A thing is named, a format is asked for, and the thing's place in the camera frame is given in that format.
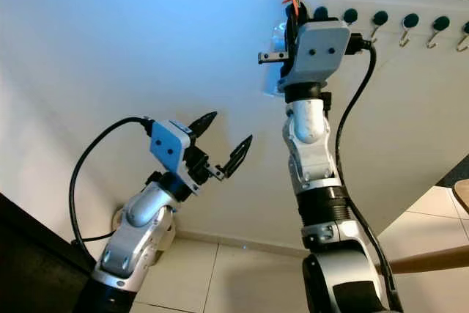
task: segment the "coat hook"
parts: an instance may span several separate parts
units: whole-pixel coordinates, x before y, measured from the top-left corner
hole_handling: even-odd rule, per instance
[[[428,49],[432,49],[437,46],[438,43],[433,42],[433,40],[435,39],[438,33],[443,31],[444,29],[447,29],[448,26],[449,26],[448,16],[440,16],[433,22],[433,35],[430,37],[430,39],[426,43],[426,47]]]
[[[374,29],[373,29],[373,32],[372,32],[372,37],[371,37],[371,41],[372,43],[376,43],[376,41],[378,40],[375,35],[376,35],[376,31],[382,26],[384,25],[386,22],[388,22],[388,13],[386,11],[378,11],[376,14],[374,14],[373,16],[373,19],[372,19],[373,23],[374,23]]]
[[[344,21],[347,22],[347,25],[351,25],[358,19],[358,12],[355,9],[348,9],[344,12]]]
[[[469,37],[469,22],[467,22],[463,27],[462,31],[464,32],[461,40],[457,43],[456,50],[459,51],[460,53],[462,51],[466,51],[469,49],[469,45],[465,45],[464,47],[460,48],[461,45],[464,43],[465,39]]]
[[[409,14],[407,15],[404,20],[402,20],[402,27],[404,27],[404,33],[402,34],[401,40],[399,41],[399,45],[404,48],[409,43],[409,30],[418,23],[418,15],[417,14]]]
[[[313,14],[313,19],[317,21],[326,21],[329,18],[327,7],[317,7]]]

